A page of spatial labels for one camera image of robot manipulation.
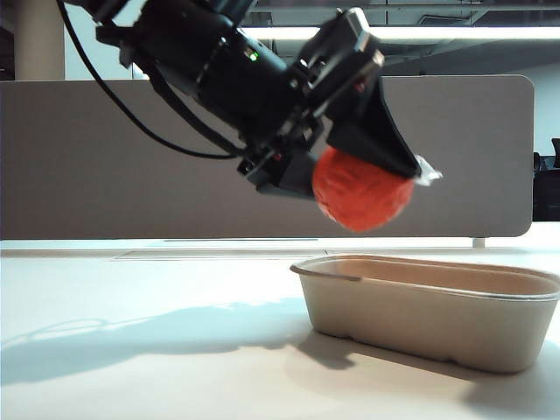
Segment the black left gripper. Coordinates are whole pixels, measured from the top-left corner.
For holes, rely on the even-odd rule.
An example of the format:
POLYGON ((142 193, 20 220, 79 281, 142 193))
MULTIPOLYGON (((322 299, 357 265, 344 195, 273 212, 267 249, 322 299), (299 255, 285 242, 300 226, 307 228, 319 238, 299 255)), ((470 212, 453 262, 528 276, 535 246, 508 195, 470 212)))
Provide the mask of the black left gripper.
POLYGON ((266 47, 244 59, 238 106, 246 151, 238 171, 261 194, 314 200, 312 147, 332 121, 334 149, 420 186, 443 177, 410 149, 376 74, 382 65, 362 10, 320 26, 287 65, 266 47))

